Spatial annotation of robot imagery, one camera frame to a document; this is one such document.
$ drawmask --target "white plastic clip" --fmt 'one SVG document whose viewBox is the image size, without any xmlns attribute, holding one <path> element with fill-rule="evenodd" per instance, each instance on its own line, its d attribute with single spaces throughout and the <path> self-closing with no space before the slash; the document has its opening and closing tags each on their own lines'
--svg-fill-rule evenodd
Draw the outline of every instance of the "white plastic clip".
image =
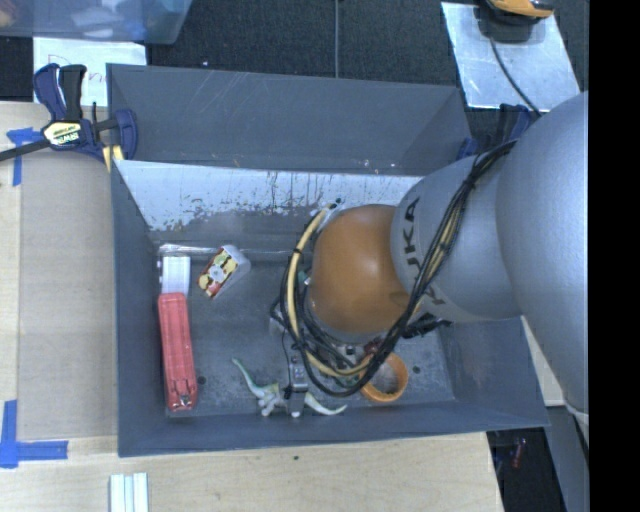
<svg viewBox="0 0 640 512">
<path fill-rule="evenodd" d="M 191 258 L 189 256 L 164 256 L 162 258 L 162 293 L 180 292 L 189 296 Z"/>
<path fill-rule="evenodd" d="M 149 512 L 149 489 L 146 473 L 111 475 L 109 512 Z"/>
</svg>

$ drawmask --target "wire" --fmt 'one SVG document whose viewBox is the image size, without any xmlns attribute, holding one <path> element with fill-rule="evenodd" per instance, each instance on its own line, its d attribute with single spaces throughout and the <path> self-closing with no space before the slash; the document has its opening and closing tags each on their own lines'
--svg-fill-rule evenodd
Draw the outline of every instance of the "wire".
<svg viewBox="0 0 640 512">
<path fill-rule="evenodd" d="M 423 336 L 441 325 L 451 325 L 451 322 L 442 318 L 437 318 L 431 313 L 425 313 L 421 318 L 405 329 L 402 333 L 402 337 L 404 339 L 409 339 L 415 338 L 416 336 Z"/>
<path fill-rule="evenodd" d="M 498 61 L 498 64 L 500 65 L 500 68 L 504 73 L 504 76 L 507 78 L 507 80 L 509 80 L 509 83 L 511 84 L 511 86 L 515 89 L 518 95 L 524 100 L 524 102 L 529 106 L 529 108 L 533 110 L 538 117 L 542 117 L 540 110 L 534 105 L 534 103 L 529 99 L 529 97 L 524 93 L 524 91 L 518 86 L 516 81 L 511 76 L 511 73 L 509 73 L 509 70 L 505 66 L 504 61 L 502 60 L 502 57 L 500 57 L 500 54 L 498 53 L 498 48 L 496 46 L 495 39 L 493 39 L 493 37 L 489 37 L 489 42 L 491 43 L 491 49 L 493 50 L 493 54 L 495 55 L 496 60 Z"/>
<path fill-rule="evenodd" d="M 323 340 L 322 332 L 314 332 L 313 325 L 309 327 L 309 325 L 304 322 L 304 316 L 302 314 L 300 315 L 303 320 L 302 325 L 298 321 L 298 314 L 303 312 L 303 306 L 300 305 L 302 301 L 296 302 L 296 299 L 301 298 L 298 287 L 297 269 L 302 250 L 317 227 L 321 224 L 327 212 L 336 205 L 325 207 L 314 216 L 293 251 L 289 266 L 283 275 L 280 297 L 276 303 L 280 306 L 281 323 L 293 338 L 294 346 L 300 351 L 310 380 L 321 391 L 337 398 L 346 398 L 356 393 L 371 380 L 389 354 L 393 352 L 403 333 L 407 332 L 407 326 L 411 322 L 411 319 L 420 310 L 422 296 L 431 282 L 436 278 L 442 265 L 451 253 L 460 231 L 467 199 L 473 191 L 475 184 L 491 168 L 497 159 L 511 150 L 515 142 L 516 141 L 507 142 L 484 155 L 476 156 L 467 178 L 462 182 L 449 202 L 445 214 L 436 230 L 436 234 L 431 241 L 431 245 L 423 258 L 418 276 L 409 295 L 409 302 L 406 309 L 386 333 L 377 351 L 365 357 L 358 366 L 347 370 L 332 368 L 327 365 L 326 362 L 320 361 L 310 349 L 306 330 L 309 330 L 309 334 L 311 334 L 313 341 L 318 346 L 326 348 L 330 346 L 330 342 Z M 440 325 L 440 323 L 435 322 L 433 328 L 438 325 Z M 340 384 L 340 387 L 343 388 L 340 391 L 331 389 L 318 379 L 311 366 L 315 366 L 329 377 L 345 378 L 358 375 L 358 380 L 351 386 Z"/>
<path fill-rule="evenodd" d="M 282 344 L 282 351 L 284 352 L 284 358 L 287 360 L 287 368 L 289 367 L 289 352 L 287 352 L 287 347 L 284 344 L 284 337 L 286 335 L 286 331 L 282 331 L 282 338 L 280 338 L 280 343 Z M 291 372 L 287 372 L 289 375 L 289 384 L 287 385 L 287 389 L 291 389 Z"/>
<path fill-rule="evenodd" d="M 565 400 L 564 406 L 577 420 L 580 420 L 587 427 L 589 426 L 589 413 L 576 409 L 573 405 Z"/>
<path fill-rule="evenodd" d="M 284 333 L 286 333 L 285 322 L 282 320 L 281 317 L 279 317 L 275 313 L 276 307 L 278 306 L 278 302 L 279 302 L 279 299 L 276 299 L 274 301 L 273 305 L 271 306 L 271 318 L 273 320 L 275 320 L 276 322 L 278 322 L 284 328 L 284 330 L 283 330 L 283 334 L 284 334 Z M 307 318 L 305 317 L 303 320 L 304 320 L 304 323 L 306 324 L 307 323 Z M 353 368 L 355 366 L 355 364 L 350 359 L 348 359 L 346 356 L 344 356 L 339 350 L 337 350 L 334 345 L 332 345 L 331 343 L 323 342 L 323 338 L 324 337 L 327 337 L 327 338 L 333 340 L 334 343 L 336 343 L 336 344 L 341 343 L 340 340 L 329 336 L 327 333 L 325 333 L 322 330 L 320 330 L 320 331 L 318 331 L 316 333 L 313 333 L 312 336 L 313 336 L 313 338 L 314 338 L 314 340 L 316 342 L 319 342 L 318 344 L 321 345 L 321 348 L 326 350 L 327 352 L 330 352 L 331 355 L 334 356 L 334 358 L 336 358 L 337 360 L 339 359 L 342 363 L 344 363 L 346 366 L 349 366 L 351 368 Z"/>
</svg>

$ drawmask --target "bin floor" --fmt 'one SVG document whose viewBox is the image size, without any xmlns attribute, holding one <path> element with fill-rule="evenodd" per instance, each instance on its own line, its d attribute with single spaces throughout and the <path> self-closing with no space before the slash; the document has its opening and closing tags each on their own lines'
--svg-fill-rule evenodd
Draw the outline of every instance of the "bin floor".
<svg viewBox="0 0 640 512">
<path fill-rule="evenodd" d="M 189 315 L 194 360 L 198 377 L 198 404 L 189 412 L 169 413 L 170 416 L 208 416 L 256 414 L 256 398 L 249 391 L 242 374 L 232 363 L 239 359 L 256 384 L 263 386 L 288 383 L 284 343 L 288 336 L 270 326 L 269 308 L 277 297 L 286 257 L 250 256 L 251 271 L 226 292 L 209 299 L 196 285 L 189 296 Z M 208 257 L 192 257 L 191 276 L 202 271 Z M 409 370 L 409 383 L 404 394 L 394 404 L 417 404 L 453 400 L 439 335 L 401 340 L 396 347 Z M 331 380 L 317 373 L 321 379 Z M 310 391 L 325 406 L 337 408 L 381 407 L 356 393 L 347 399 L 325 395 L 310 383 Z"/>
</svg>

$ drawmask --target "blue tape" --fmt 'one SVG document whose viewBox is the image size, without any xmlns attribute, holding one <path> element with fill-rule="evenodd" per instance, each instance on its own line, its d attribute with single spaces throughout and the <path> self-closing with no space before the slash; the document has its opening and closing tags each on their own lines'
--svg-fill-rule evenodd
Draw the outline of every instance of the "blue tape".
<svg viewBox="0 0 640 512">
<path fill-rule="evenodd" d="M 36 441 L 33 443 L 16 440 L 16 419 L 18 401 L 4 403 L 2 435 L 0 436 L 0 468 L 17 468 L 20 461 L 61 460 L 67 458 L 69 441 Z"/>
<path fill-rule="evenodd" d="M 9 140 L 15 144 L 16 147 L 22 146 L 29 142 L 37 142 L 44 139 L 39 131 L 33 128 L 21 128 L 19 130 L 9 130 L 7 132 Z M 17 156 L 13 162 L 13 186 L 16 187 L 22 182 L 22 157 Z"/>
</svg>

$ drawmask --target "yellow label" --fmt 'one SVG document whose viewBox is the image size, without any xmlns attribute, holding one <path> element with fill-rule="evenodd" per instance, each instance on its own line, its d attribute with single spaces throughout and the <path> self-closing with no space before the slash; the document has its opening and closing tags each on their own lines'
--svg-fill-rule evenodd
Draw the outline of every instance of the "yellow label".
<svg viewBox="0 0 640 512">
<path fill-rule="evenodd" d="M 43 133 L 54 146 L 64 146 L 80 138 L 80 123 L 53 123 Z"/>
</svg>

